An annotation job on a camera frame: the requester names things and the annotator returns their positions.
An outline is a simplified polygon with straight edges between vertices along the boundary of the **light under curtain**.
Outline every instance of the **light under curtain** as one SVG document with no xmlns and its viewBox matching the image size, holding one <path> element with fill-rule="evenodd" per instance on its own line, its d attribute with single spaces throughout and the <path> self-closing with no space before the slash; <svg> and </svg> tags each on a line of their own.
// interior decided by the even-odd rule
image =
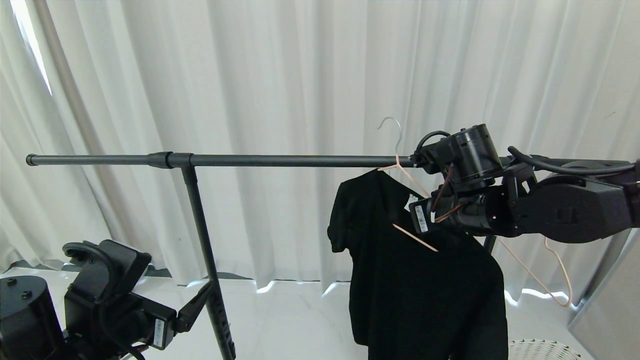
<svg viewBox="0 0 640 360">
<path fill-rule="evenodd" d="M 62 243 L 110 236 L 151 253 L 178 283 L 205 275 L 178 171 L 28 168 L 29 152 L 393 155 L 397 129 L 376 130 L 391 116 L 403 126 L 401 155 L 430 131 L 484 122 L 503 156 L 508 145 L 554 158 L 640 156 L 637 1 L 26 4 L 51 95 L 31 64 L 33 89 L 15 96 L 49 107 L 8 113 L 3 99 L 3 186 L 15 197 L 3 231 L 7 217 L 16 230 L 2 241 L 18 251 L 9 260 L 64 260 Z M 16 71 L 4 63 L 3 92 Z M 24 140 L 5 140 L 5 122 L 22 124 Z M 198 168 L 218 270 L 258 287 L 349 280 L 349 255 L 331 253 L 326 226 L 339 183 L 364 171 Z M 442 182 L 410 171 L 428 190 Z M 64 206 L 42 206 L 56 201 Z M 541 236 L 506 241 L 566 291 Z M 552 242 L 577 300 L 609 243 Z M 501 245 L 493 255 L 515 300 L 537 288 Z"/>
</svg>

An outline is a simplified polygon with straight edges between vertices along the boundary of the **clothes hanger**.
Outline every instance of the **clothes hanger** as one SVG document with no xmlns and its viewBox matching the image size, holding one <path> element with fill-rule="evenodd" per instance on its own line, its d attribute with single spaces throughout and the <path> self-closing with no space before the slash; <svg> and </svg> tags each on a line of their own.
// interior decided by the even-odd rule
<svg viewBox="0 0 640 360">
<path fill-rule="evenodd" d="M 398 137 L 398 141 L 396 142 L 396 164 L 395 165 L 391 165 L 389 167 L 383 167 L 383 168 L 379 168 L 378 171 L 384 171 L 384 170 L 389 170 L 392 168 L 398 168 L 400 169 L 400 171 L 402 171 L 408 178 L 409 180 L 411 180 L 411 182 L 417 186 L 418 188 L 420 188 L 420 190 L 422 190 L 422 193 L 425 195 L 425 197 L 429 197 L 429 193 L 427 192 L 427 190 L 425 190 L 420 183 L 418 183 L 401 165 L 400 165 L 400 157 L 398 156 L 398 147 L 400 146 L 400 141 L 402 141 L 402 126 L 400 125 L 400 123 L 398 122 L 398 120 L 392 118 L 392 117 L 385 117 L 382 122 L 380 123 L 380 126 L 378 126 L 378 130 L 382 127 L 382 125 L 385 123 L 385 121 L 387 121 L 387 119 L 391 119 L 393 121 L 396 122 L 396 124 L 398 125 L 398 129 L 400 130 L 400 136 Z M 422 241 L 420 238 L 418 238 L 416 235 L 408 232 L 407 230 L 404 230 L 402 227 L 399 227 L 398 225 L 393 224 L 393 226 L 402 231 L 405 235 L 409 236 L 410 238 L 414 239 L 415 241 L 419 242 L 420 244 L 426 246 L 427 248 L 431 249 L 432 251 L 438 252 L 438 250 L 436 248 L 434 248 L 433 246 L 427 244 L 426 242 Z"/>
<path fill-rule="evenodd" d="M 562 268 L 562 272 L 564 273 L 564 279 L 566 280 L 566 284 L 569 287 L 569 296 L 568 299 L 566 301 L 566 303 L 561 303 L 557 296 L 555 296 L 551 290 L 549 290 L 543 283 L 542 281 L 540 281 L 540 279 L 535 276 L 531 270 L 527 267 L 527 265 L 524 265 L 524 263 L 522 262 L 522 260 L 520 260 L 520 258 L 518 258 L 518 256 L 516 256 L 516 254 L 511 251 L 511 249 L 509 249 L 509 247 L 504 243 L 504 241 L 502 241 L 502 239 L 498 239 L 498 241 L 501 242 L 502 246 L 504 246 L 505 249 L 507 249 L 507 251 L 520 263 L 520 265 L 522 265 L 522 267 L 524 268 L 524 270 L 526 270 L 529 275 L 531 275 L 531 277 L 533 277 L 533 279 L 540 285 L 542 286 L 542 288 L 552 297 L 552 299 L 554 299 L 555 302 L 558 303 L 558 305 L 562 306 L 562 307 L 569 307 L 572 303 L 573 303 L 573 288 L 571 286 L 571 280 L 569 280 L 569 275 L 566 273 L 566 268 L 564 267 L 564 263 L 562 262 L 562 259 L 560 258 L 560 255 L 557 253 L 557 251 L 555 251 L 554 249 L 551 249 L 549 247 L 549 239 L 545 236 L 545 247 L 547 248 L 547 250 L 551 251 L 554 253 L 554 255 L 556 256 L 556 259 L 558 260 L 558 263 L 560 264 L 560 267 Z"/>
</svg>

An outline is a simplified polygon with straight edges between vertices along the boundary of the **black t-shirt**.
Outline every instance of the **black t-shirt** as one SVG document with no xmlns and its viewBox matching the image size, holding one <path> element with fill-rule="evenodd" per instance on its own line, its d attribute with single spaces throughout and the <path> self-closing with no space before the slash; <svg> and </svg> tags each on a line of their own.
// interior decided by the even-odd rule
<svg viewBox="0 0 640 360">
<path fill-rule="evenodd" d="M 504 280 L 473 237 L 440 229 L 416 235 L 405 209 L 422 197 L 382 171 L 342 183 L 327 233 L 332 250 L 349 249 L 349 313 L 369 359 L 506 360 Z"/>
</svg>

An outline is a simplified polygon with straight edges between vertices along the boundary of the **hanger bar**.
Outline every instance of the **hanger bar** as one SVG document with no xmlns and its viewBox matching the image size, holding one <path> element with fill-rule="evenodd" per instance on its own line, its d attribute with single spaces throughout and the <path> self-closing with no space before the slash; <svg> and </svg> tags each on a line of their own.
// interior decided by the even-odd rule
<svg viewBox="0 0 640 360">
<path fill-rule="evenodd" d="M 576 159 L 541 160 L 562 166 Z M 387 167 L 396 164 L 395 156 L 350 155 L 199 155 L 186 152 L 156 152 L 148 155 L 35 155 L 27 164 L 36 165 L 148 165 L 159 168 L 196 167 Z M 503 165 L 511 158 L 502 157 Z M 413 167 L 409 156 L 400 157 L 400 165 Z"/>
</svg>

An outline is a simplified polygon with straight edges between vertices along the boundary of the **clothes rack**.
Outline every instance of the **clothes rack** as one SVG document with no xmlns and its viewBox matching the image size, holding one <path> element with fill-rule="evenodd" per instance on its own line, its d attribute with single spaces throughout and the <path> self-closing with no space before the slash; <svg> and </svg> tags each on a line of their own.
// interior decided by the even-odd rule
<svg viewBox="0 0 640 360">
<path fill-rule="evenodd" d="M 400 165 L 414 167 L 408 156 L 401 156 Z M 503 164 L 511 158 L 500 158 Z M 317 156 L 317 155 L 205 155 L 188 152 L 155 152 L 148 155 L 36 155 L 26 158 L 30 166 L 37 165 L 147 165 L 157 168 L 180 168 L 189 195 L 202 255 L 209 279 L 214 283 L 214 294 L 207 301 L 207 312 L 213 326 L 223 360 L 236 357 L 235 346 L 228 327 L 218 271 L 214 261 L 211 240 L 202 208 L 195 167 L 360 167 L 377 168 L 396 164 L 395 156 Z M 564 165 L 570 161 L 547 159 L 547 163 Z M 492 251 L 495 236 L 487 236 L 484 246 Z"/>
</svg>

